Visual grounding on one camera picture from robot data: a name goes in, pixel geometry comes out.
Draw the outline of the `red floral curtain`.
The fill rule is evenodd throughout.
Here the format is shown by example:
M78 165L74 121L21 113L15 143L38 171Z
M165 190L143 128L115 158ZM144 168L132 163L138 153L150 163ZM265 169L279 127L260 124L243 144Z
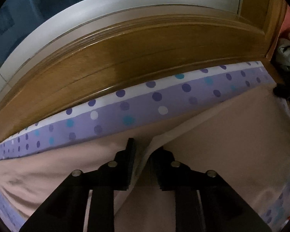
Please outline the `red floral curtain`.
M287 5L286 14L279 32L279 38L288 38L290 33L290 6Z

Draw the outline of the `purple polka dot bedsheet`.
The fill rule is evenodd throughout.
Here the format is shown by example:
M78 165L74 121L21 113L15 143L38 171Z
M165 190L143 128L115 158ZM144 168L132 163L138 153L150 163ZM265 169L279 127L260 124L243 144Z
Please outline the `purple polka dot bedsheet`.
M149 81L90 100L26 127L0 143L0 161L33 156L167 120L273 82L259 61Z

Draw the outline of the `beige brown garment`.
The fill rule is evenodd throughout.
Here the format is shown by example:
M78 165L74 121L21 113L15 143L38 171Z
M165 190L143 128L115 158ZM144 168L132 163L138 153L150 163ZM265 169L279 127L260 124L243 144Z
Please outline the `beige brown garment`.
M174 195L159 190L148 157L159 147L191 169L215 170L274 231L290 215L290 118L272 88L258 86L192 112L92 141L0 161L0 192L29 217L75 169L98 169L137 141L132 186L115 194L116 231L174 231Z

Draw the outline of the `wooden window frame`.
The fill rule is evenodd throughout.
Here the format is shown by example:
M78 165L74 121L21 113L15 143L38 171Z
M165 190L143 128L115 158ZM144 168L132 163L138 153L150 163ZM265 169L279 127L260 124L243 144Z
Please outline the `wooden window frame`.
M285 0L84 0L0 68L0 142L69 107L166 75L268 62Z

